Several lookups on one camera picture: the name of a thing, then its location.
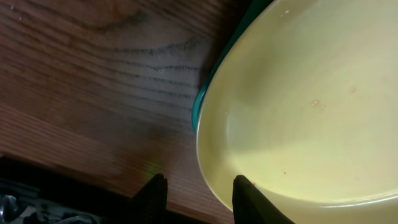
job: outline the wooden table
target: wooden table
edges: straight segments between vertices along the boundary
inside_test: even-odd
[[[127,196],[160,172],[168,209],[232,223],[190,114],[249,3],[0,0],[1,152]]]

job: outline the wood grain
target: wood grain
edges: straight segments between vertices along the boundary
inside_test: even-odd
[[[232,223],[190,114],[249,3],[0,0],[1,153],[127,196],[160,172],[169,209]]]

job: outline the dark object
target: dark object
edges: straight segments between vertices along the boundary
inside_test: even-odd
[[[235,224],[294,224],[243,175],[234,180],[232,204]]]
[[[157,174],[112,219],[111,224],[163,223],[166,202],[167,179]]]

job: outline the plate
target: plate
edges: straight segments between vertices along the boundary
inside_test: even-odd
[[[295,223],[398,220],[398,2],[280,0],[202,105],[201,171],[232,209],[245,175]]]

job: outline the yellow plate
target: yellow plate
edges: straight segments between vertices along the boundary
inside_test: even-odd
[[[197,151],[230,209],[243,174],[296,223],[397,223],[398,1],[272,3],[218,69]]]

